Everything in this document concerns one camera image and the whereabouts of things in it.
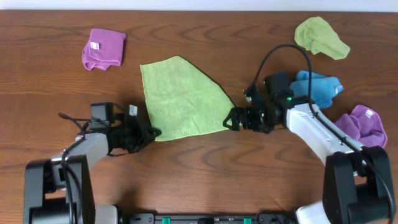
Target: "purple cloth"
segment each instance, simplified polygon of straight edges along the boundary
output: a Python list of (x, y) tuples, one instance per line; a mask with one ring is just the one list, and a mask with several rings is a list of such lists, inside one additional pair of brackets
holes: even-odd
[(384, 147), (387, 144), (387, 135), (380, 116), (366, 106), (356, 106), (351, 114), (344, 114), (335, 125), (367, 147)]
[(125, 38), (126, 35), (120, 32), (92, 29), (90, 39), (83, 49), (82, 58), (85, 68), (107, 70), (111, 65), (120, 66)]

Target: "crumpled blue cloth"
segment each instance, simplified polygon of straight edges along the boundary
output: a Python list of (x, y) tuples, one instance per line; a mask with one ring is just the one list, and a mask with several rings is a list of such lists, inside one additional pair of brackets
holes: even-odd
[[(308, 71), (297, 73), (296, 81), (290, 84), (294, 96), (308, 95), (309, 76)], [(315, 100), (320, 109), (330, 107), (333, 104), (331, 99), (343, 90), (344, 88), (338, 78), (312, 73), (311, 99)]]

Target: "brown table surface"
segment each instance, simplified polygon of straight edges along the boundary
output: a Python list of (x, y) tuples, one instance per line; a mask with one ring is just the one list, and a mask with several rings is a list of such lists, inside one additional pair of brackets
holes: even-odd
[[(317, 73), (345, 90), (325, 110), (332, 121), (356, 105), (380, 114), (398, 187), (398, 14), (348, 12), (0, 11), (0, 223), (21, 223), (24, 169), (56, 155), (78, 130), (62, 111), (89, 118), (90, 103), (135, 104), (146, 113), (140, 64), (180, 55), (218, 82), (238, 106), (266, 53), (294, 41), (321, 16), (351, 47), (344, 60), (311, 55)], [(89, 72), (81, 53), (92, 28), (127, 34), (123, 64)], [(306, 69), (292, 49), (276, 52), (261, 78)], [(222, 131), (107, 157), (91, 171), (96, 203), (125, 212), (257, 213), (321, 199), (323, 165), (288, 130)]]

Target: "folded towel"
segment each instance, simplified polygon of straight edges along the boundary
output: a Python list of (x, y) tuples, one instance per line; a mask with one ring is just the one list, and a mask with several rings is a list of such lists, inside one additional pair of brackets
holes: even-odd
[(126, 35), (120, 32), (92, 29), (90, 39), (83, 49), (83, 65), (86, 69), (107, 70), (111, 65), (120, 66), (123, 42)]
[(366, 106), (356, 106), (351, 114), (344, 114), (335, 125), (367, 147), (384, 147), (387, 144), (387, 134), (380, 116)]
[[(296, 81), (290, 84), (294, 96), (308, 95), (308, 71), (299, 71)], [(333, 104), (332, 98), (343, 91), (344, 88), (336, 77), (326, 77), (317, 73), (312, 73), (311, 98), (320, 109), (328, 108)]]
[(181, 57), (141, 65), (150, 122), (162, 130), (156, 141), (226, 130), (233, 107), (224, 91)]
[(343, 59), (349, 53), (349, 47), (321, 17), (309, 18), (300, 24), (296, 28), (294, 40), (313, 54), (322, 52), (335, 60)]

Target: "white background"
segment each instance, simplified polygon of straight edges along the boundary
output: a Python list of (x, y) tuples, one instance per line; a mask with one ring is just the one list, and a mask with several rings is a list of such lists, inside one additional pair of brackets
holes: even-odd
[(0, 0), (0, 9), (398, 12), (398, 0)]

